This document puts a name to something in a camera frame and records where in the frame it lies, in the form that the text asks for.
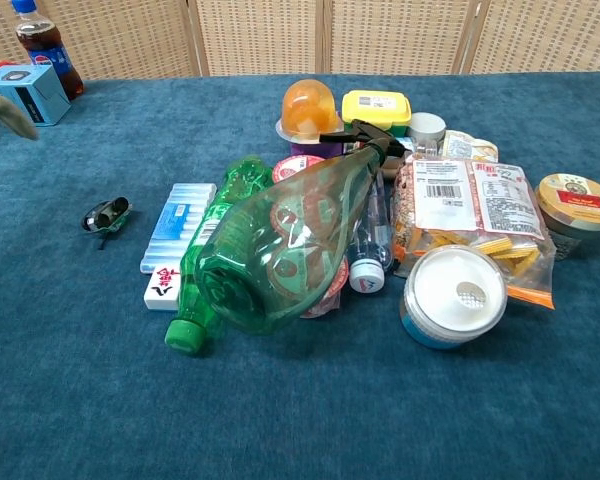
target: blue carpet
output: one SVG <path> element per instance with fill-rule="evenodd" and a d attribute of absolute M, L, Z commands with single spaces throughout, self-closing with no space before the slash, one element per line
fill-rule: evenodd
<path fill-rule="evenodd" d="M 404 331 L 395 277 L 203 358 L 164 345 L 139 262 L 171 185 L 285 157 L 297 78 L 93 82 L 37 143 L 0 125 L 0 479 L 600 479 L 600 241 L 556 266 L 556 311 L 511 304 L 453 353 Z M 600 74 L 318 78 L 405 92 L 534 185 L 600 182 Z M 80 218 L 119 195 L 98 251 Z"/>

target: plastic bag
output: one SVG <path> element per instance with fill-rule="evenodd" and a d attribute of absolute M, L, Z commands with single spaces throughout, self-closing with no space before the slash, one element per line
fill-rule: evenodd
<path fill-rule="evenodd" d="M 523 170 L 505 164 L 409 156 L 392 199 L 397 275 L 442 245 L 467 245 L 489 255 L 509 297 L 553 309 L 555 246 Z"/>

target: yellow lid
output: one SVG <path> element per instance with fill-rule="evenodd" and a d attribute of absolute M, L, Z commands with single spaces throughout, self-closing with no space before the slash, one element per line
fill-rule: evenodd
<path fill-rule="evenodd" d="M 364 120 L 389 130 L 393 126 L 409 125 L 411 107 L 402 93 L 352 90 L 342 98 L 342 119 L 346 123 Z"/>
<path fill-rule="evenodd" d="M 554 173 L 536 190 L 538 205 L 553 219 L 580 230 L 600 231 L 600 184 L 578 175 Z"/>

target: light blue box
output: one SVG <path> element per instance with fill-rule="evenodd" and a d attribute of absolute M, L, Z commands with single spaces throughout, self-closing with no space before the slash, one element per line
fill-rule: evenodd
<path fill-rule="evenodd" d="M 16 104 L 36 126 L 55 125 L 71 107 L 52 65 L 0 67 L 0 95 Z"/>

